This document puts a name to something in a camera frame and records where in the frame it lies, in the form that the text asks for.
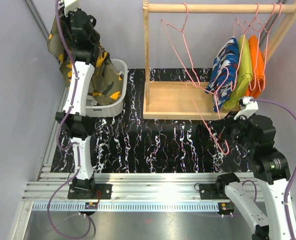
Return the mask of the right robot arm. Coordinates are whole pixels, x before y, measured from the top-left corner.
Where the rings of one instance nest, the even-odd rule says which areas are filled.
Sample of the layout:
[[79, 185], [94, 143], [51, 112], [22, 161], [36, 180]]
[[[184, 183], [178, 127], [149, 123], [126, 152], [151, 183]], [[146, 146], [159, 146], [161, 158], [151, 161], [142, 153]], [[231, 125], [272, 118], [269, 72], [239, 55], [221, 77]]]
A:
[[221, 136], [246, 152], [266, 206], [263, 213], [244, 190], [235, 173], [219, 175], [215, 194], [228, 198], [248, 224], [254, 240], [296, 240], [296, 219], [287, 186], [291, 174], [286, 157], [275, 147], [276, 129], [270, 118], [228, 114]]

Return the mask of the camouflage yellow trousers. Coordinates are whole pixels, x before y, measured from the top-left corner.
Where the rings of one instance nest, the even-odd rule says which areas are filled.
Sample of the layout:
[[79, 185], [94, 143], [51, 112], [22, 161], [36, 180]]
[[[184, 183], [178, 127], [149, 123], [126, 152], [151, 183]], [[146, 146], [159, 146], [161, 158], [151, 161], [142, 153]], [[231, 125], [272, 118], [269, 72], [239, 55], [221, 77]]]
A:
[[57, 9], [47, 42], [48, 51], [57, 59], [66, 87], [70, 87], [73, 63], [85, 62], [94, 66], [88, 93], [98, 105], [107, 106], [116, 102], [123, 87], [120, 76], [110, 59], [110, 54], [98, 40], [76, 40], [71, 33], [69, 16]]

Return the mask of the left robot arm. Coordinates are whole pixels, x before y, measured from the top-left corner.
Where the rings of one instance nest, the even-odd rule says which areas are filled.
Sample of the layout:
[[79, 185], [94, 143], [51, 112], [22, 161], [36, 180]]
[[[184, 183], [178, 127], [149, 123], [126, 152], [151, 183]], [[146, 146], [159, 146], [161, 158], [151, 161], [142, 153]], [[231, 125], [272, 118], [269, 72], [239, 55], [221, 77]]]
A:
[[56, 113], [59, 126], [67, 131], [70, 145], [62, 150], [73, 150], [75, 174], [68, 178], [69, 199], [90, 199], [96, 193], [93, 167], [90, 159], [90, 140], [94, 120], [86, 115], [88, 88], [99, 57], [100, 35], [94, 29], [96, 19], [81, 9], [67, 14], [71, 31], [72, 76], [68, 100], [62, 112]]

